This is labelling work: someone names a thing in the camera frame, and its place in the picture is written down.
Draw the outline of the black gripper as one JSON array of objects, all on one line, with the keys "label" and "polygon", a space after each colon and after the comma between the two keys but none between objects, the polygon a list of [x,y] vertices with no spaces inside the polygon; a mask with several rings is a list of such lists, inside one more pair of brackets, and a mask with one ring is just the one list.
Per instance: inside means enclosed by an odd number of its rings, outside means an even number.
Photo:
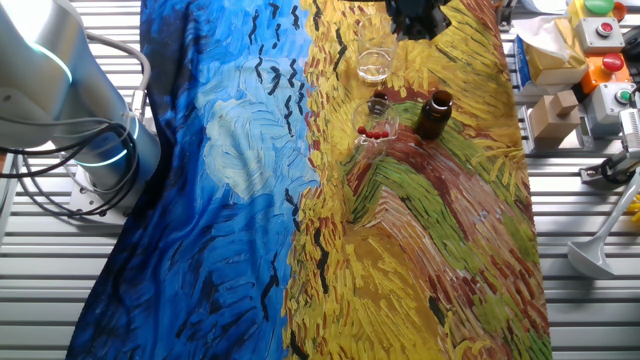
[{"label": "black gripper", "polygon": [[391,18],[391,32],[398,41],[414,40],[415,36],[418,39],[432,40],[446,30],[446,15],[434,11],[448,2],[449,0],[385,0],[386,10]]}]

